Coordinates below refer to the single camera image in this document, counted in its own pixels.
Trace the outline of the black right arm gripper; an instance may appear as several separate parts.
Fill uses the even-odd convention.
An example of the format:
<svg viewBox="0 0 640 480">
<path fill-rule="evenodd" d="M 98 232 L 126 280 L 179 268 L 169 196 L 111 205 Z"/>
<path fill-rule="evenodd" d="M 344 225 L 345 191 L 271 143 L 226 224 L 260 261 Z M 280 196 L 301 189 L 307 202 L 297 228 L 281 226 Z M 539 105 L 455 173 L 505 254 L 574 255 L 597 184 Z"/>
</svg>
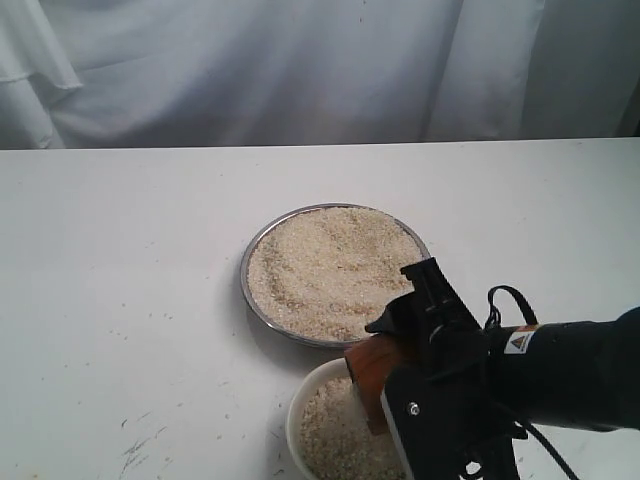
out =
<svg viewBox="0 0 640 480">
<path fill-rule="evenodd" d="M 404 266 L 400 273 L 413 290 L 392 300 L 365 326 L 369 334 L 390 335 L 412 351 L 411 361 L 394 368 L 389 386 L 407 389 L 459 384 L 488 388 L 489 336 L 431 257 Z"/>
</svg>

